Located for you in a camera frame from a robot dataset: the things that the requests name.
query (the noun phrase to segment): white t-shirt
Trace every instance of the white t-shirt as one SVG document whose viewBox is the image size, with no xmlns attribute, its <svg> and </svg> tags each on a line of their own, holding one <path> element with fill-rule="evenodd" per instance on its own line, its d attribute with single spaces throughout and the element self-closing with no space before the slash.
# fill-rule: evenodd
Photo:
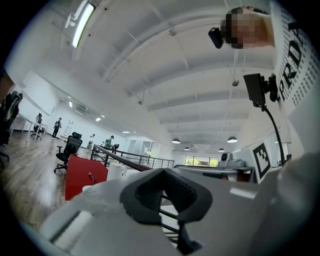
<svg viewBox="0 0 320 256">
<path fill-rule="evenodd" d="M 320 152 L 320 58 L 292 15 L 275 0 L 270 5 L 280 112 L 290 129 L 292 158 L 298 158 Z"/>
</svg>

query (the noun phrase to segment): black cable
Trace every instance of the black cable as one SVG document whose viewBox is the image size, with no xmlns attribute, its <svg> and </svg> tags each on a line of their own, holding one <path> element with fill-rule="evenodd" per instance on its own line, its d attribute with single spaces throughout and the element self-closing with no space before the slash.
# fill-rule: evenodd
<svg viewBox="0 0 320 256">
<path fill-rule="evenodd" d="M 267 106 L 264 106 L 264 110 L 268 114 L 268 116 L 270 117 L 270 119 L 272 121 L 274 130 L 275 130 L 276 139 L 278 140 L 278 144 L 279 144 L 279 147 L 280 147 L 281 165 L 284 166 L 285 165 L 285 155 L 284 155 L 284 149 L 282 148 L 282 143 L 281 143 L 280 135 L 279 135 L 279 132 L 278 132 L 278 128 L 276 126 L 274 118 L 272 117 L 271 113 L 267 109 Z"/>
</svg>

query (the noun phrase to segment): fluorescent light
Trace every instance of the fluorescent light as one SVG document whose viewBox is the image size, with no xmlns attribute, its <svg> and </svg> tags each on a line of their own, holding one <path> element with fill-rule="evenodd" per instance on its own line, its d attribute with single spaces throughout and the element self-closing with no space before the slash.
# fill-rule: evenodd
<svg viewBox="0 0 320 256">
<path fill-rule="evenodd" d="M 178 138 L 174 138 L 171 142 L 174 144 L 180 144 L 180 140 Z"/>
<path fill-rule="evenodd" d="M 90 19 L 90 16 L 92 15 L 92 13 L 94 12 L 95 7 L 92 4 L 88 4 L 85 7 L 85 10 L 80 18 L 80 21 L 78 23 L 78 27 L 76 28 L 74 37 L 73 37 L 73 42 L 72 42 L 72 46 L 77 48 L 80 42 L 80 38 L 83 35 L 83 32 L 85 30 L 85 27 L 88 23 L 88 20 Z"/>
<path fill-rule="evenodd" d="M 231 136 L 231 137 L 228 138 L 228 140 L 227 140 L 228 143 L 235 143 L 235 142 L 237 142 L 237 141 L 238 141 L 238 139 L 237 139 L 235 136 Z"/>
</svg>

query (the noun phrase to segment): ceiling sensor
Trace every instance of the ceiling sensor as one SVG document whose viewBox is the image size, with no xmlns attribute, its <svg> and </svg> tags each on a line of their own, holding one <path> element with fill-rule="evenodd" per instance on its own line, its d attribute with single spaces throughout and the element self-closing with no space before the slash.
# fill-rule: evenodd
<svg viewBox="0 0 320 256">
<path fill-rule="evenodd" d="M 232 86 L 237 87 L 239 85 L 239 80 L 233 80 Z"/>
</svg>

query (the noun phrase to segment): office chair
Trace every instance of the office chair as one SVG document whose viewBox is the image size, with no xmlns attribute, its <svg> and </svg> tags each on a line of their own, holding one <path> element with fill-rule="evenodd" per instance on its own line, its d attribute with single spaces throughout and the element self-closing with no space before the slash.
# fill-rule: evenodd
<svg viewBox="0 0 320 256">
<path fill-rule="evenodd" d="M 9 93 L 0 107 L 0 145 L 8 144 L 10 138 L 10 126 L 15 120 L 19 113 L 19 103 L 22 101 L 22 93 L 16 91 Z M 6 157 L 9 161 L 9 156 L 5 153 L 0 152 L 0 156 Z M 0 158 L 2 168 L 5 167 L 4 163 Z"/>
<path fill-rule="evenodd" d="M 63 153 L 61 153 L 62 146 L 57 146 L 59 148 L 59 153 L 56 154 L 56 157 L 63 161 L 63 164 L 58 163 L 56 166 L 57 168 L 53 170 L 54 173 L 56 173 L 56 170 L 58 169 L 67 170 L 70 155 L 78 155 L 78 149 L 82 144 L 81 136 L 81 134 L 73 132 L 72 136 L 68 137 Z"/>
<path fill-rule="evenodd" d="M 41 132 L 43 132 L 43 128 L 41 129 L 40 127 L 41 127 L 41 123 L 42 123 L 42 114 L 41 113 L 39 113 L 39 115 L 37 116 L 37 121 L 36 121 L 38 124 L 40 124 L 40 125 L 35 125 L 34 127 L 33 127 L 33 133 L 31 134 L 31 136 L 30 137 L 32 137 L 32 136 L 35 136 L 36 134 L 37 134 L 37 130 L 39 129 L 39 131 L 38 131 L 38 134 L 36 135 L 36 140 L 38 139 L 38 138 L 40 138 L 40 141 L 42 140 L 42 138 L 41 138 L 41 136 L 39 135 L 39 134 L 41 134 Z"/>
</svg>

